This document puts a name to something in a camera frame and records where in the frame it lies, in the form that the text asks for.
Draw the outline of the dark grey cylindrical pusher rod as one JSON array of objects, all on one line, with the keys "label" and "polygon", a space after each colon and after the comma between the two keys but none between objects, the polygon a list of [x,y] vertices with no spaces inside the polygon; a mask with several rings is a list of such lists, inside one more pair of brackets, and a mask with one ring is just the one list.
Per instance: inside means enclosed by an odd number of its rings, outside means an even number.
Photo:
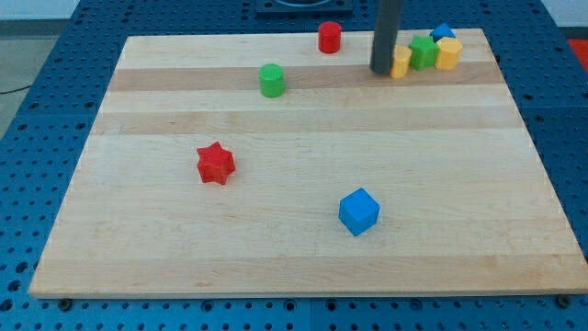
[{"label": "dark grey cylindrical pusher rod", "polygon": [[375,74],[390,73],[402,8],[402,0],[379,0],[369,63]]}]

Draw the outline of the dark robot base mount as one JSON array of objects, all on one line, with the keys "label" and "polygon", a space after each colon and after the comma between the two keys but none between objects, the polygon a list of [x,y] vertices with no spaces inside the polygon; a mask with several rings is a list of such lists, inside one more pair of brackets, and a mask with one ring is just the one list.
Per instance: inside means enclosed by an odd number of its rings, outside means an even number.
[{"label": "dark robot base mount", "polygon": [[254,0],[258,16],[303,14],[348,14],[354,0]]}]

